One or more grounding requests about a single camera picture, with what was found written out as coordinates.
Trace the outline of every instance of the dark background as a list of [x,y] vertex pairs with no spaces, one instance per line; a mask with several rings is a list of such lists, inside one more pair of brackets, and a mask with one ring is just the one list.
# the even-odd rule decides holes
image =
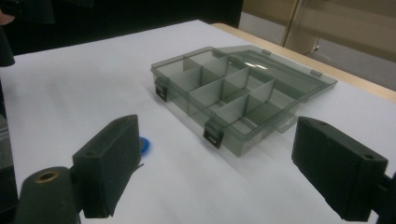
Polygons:
[[183,21],[237,27],[243,0],[94,0],[92,8],[53,0],[54,24],[4,26],[14,55],[127,35]]

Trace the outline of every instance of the blue object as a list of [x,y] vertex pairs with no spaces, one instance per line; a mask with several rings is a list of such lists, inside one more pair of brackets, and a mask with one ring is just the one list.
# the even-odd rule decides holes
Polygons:
[[149,140],[145,137],[140,137],[140,154],[142,156],[149,152]]

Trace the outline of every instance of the white table surface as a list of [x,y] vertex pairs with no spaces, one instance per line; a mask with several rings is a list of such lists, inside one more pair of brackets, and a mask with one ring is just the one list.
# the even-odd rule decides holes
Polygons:
[[[153,63],[246,44],[191,21],[17,56],[0,76],[18,189],[36,171],[72,166],[72,155],[111,120],[137,114],[140,135],[151,142],[145,165],[114,217],[82,223],[345,223],[292,163],[295,126],[236,158],[214,149],[203,130],[186,125],[155,95]],[[297,115],[329,122],[388,158],[387,175],[396,171],[395,104],[340,81]]]

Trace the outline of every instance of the gray plastic box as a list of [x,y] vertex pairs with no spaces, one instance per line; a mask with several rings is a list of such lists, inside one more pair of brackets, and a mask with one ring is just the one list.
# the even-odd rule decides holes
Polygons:
[[156,93],[237,156],[294,125],[301,102],[336,80],[253,46],[198,49],[152,65]]

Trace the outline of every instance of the black latch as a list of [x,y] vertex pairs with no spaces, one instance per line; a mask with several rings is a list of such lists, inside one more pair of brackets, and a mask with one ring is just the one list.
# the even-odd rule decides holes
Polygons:
[[215,126],[219,125],[214,125],[213,122],[209,121],[205,124],[204,138],[216,148],[220,148],[224,132],[222,130],[218,131],[219,127]]
[[158,77],[157,79],[155,79],[154,85],[155,93],[157,93],[157,95],[159,95],[161,99],[166,102],[168,99],[168,88],[165,85],[165,81],[162,78]]

